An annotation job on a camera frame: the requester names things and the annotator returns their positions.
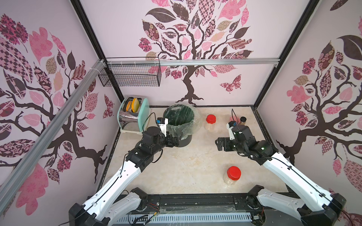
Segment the black trash bin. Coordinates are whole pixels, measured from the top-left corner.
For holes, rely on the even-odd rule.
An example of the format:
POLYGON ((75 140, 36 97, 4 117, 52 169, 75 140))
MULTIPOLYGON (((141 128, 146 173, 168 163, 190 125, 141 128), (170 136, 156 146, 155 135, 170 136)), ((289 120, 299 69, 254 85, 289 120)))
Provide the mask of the black trash bin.
POLYGON ((179 138, 179 147, 186 147, 192 140, 195 114, 193 106, 183 104, 169 106, 163 113, 168 119, 167 132, 179 138))

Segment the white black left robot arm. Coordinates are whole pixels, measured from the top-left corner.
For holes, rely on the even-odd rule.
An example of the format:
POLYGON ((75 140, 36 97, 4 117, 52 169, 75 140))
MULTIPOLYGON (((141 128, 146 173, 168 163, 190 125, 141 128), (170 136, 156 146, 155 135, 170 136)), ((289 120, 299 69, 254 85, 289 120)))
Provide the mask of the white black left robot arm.
POLYGON ((121 217, 138 208, 143 209, 147 194, 142 190, 117 198, 145 168, 153 163, 154 155, 165 147, 178 147, 180 139, 166 131, 165 126, 149 127, 142 139, 125 155, 122 167, 84 204, 75 203, 69 210, 70 226, 112 226, 121 217))

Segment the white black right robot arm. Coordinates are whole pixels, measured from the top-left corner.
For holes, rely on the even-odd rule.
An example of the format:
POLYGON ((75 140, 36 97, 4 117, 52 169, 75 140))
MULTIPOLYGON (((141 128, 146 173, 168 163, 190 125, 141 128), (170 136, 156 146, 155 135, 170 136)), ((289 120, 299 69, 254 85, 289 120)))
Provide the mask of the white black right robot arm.
POLYGON ((219 151, 235 151, 278 176, 298 196, 293 198, 274 193, 263 186, 254 186, 247 195, 248 206, 254 210, 269 207, 290 215, 305 226, 332 226, 343 213, 346 199, 320 187, 266 140, 257 141, 245 125, 227 124, 228 137, 219 137, 219 151))

